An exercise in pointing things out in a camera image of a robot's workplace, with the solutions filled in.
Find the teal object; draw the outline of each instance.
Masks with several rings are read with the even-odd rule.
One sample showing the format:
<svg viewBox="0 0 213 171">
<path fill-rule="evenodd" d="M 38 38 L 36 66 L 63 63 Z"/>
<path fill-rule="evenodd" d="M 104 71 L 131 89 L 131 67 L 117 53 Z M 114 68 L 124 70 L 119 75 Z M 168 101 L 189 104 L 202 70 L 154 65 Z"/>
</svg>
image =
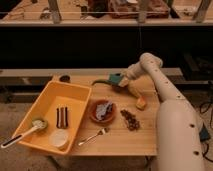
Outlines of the teal object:
<svg viewBox="0 0 213 171">
<path fill-rule="evenodd" d="M 118 86 L 118 84 L 121 82 L 122 79 L 123 79 L 123 76 L 121 76 L 120 74 L 110 74 L 109 75 L 109 82 L 112 85 Z"/>
</svg>

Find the wooden tabletop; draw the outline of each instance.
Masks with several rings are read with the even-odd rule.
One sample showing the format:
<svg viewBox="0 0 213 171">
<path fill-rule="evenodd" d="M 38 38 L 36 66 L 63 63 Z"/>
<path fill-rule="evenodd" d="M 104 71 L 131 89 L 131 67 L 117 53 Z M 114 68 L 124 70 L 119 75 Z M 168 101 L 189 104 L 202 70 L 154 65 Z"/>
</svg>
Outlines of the wooden tabletop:
<svg viewBox="0 0 213 171">
<path fill-rule="evenodd" d="M 108 76 L 72 76 L 71 82 L 91 86 L 96 79 L 106 79 Z M 70 155 L 74 156 L 143 156 L 157 155 L 156 151 L 156 112 L 159 100 L 154 84 L 149 76 L 142 76 L 134 85 L 140 90 L 148 105 L 141 111 L 135 107 L 136 98 L 128 91 L 115 92 L 111 86 L 97 83 L 92 86 L 92 95 L 81 122 L 76 140 Z M 95 139 L 78 146 L 78 142 L 96 134 L 103 126 L 94 123 L 89 118 L 90 104 L 94 100 L 107 99 L 117 106 L 116 117 L 108 126 L 110 131 Z M 129 131 L 126 127 L 120 110 L 126 109 L 136 115 L 141 128 L 138 131 Z"/>
</svg>

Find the yellow tray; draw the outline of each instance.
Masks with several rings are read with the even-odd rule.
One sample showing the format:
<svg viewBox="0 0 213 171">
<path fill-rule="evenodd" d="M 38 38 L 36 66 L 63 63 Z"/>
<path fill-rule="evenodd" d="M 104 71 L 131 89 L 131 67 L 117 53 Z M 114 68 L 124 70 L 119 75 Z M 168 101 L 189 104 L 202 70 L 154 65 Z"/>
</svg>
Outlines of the yellow tray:
<svg viewBox="0 0 213 171">
<path fill-rule="evenodd" d="M 19 141 L 19 143 L 39 150 L 66 155 L 69 153 L 74 142 L 90 94 L 90 87 L 50 81 L 16 129 L 13 137 L 27 131 L 32 126 L 32 120 L 42 118 L 47 120 L 48 127 L 45 130 L 28 135 L 23 140 Z M 68 107 L 69 111 L 69 127 L 67 128 L 69 133 L 69 144 L 65 149 L 59 150 L 50 144 L 49 136 L 55 129 L 57 129 L 56 109 L 65 106 Z"/>
</svg>

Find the fork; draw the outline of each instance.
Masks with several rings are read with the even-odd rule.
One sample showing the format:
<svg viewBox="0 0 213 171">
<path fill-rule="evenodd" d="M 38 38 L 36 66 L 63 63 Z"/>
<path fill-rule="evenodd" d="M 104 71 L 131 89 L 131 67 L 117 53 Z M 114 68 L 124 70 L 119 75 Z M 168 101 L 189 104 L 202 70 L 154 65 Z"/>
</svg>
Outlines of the fork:
<svg viewBox="0 0 213 171">
<path fill-rule="evenodd" d="M 91 139 L 97 137 L 98 135 L 104 135 L 104 134 L 106 134 L 107 132 L 109 132 L 109 128 L 107 128 L 107 127 L 102 128 L 100 131 L 98 131 L 97 134 L 92 135 L 92 136 L 90 136 L 90 137 L 88 137 L 88 138 L 86 138 L 86 139 L 84 139 L 84 140 L 81 140 L 81 141 L 78 143 L 78 145 L 81 146 L 81 145 L 83 145 L 84 143 L 88 142 L 89 140 L 91 140 Z"/>
</svg>

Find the brown bowl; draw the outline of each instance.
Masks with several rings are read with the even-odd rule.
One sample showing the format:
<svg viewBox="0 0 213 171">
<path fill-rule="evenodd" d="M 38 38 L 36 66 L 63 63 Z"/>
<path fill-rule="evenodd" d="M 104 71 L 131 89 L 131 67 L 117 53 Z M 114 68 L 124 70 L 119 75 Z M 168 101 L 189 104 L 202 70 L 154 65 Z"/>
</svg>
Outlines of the brown bowl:
<svg viewBox="0 0 213 171">
<path fill-rule="evenodd" d="M 96 117 L 96 109 L 97 106 L 100 104 L 104 104 L 107 103 L 109 100 L 105 100 L 105 99 L 101 99 L 101 100 L 97 100 L 95 102 L 93 102 L 91 104 L 91 109 L 90 109 L 90 118 L 96 122 L 96 123 L 109 123 L 111 122 L 114 118 L 115 118 L 115 112 L 116 112 L 116 105 L 115 103 L 112 104 L 112 111 L 108 112 L 106 114 L 106 117 L 103 120 L 98 120 Z"/>
</svg>

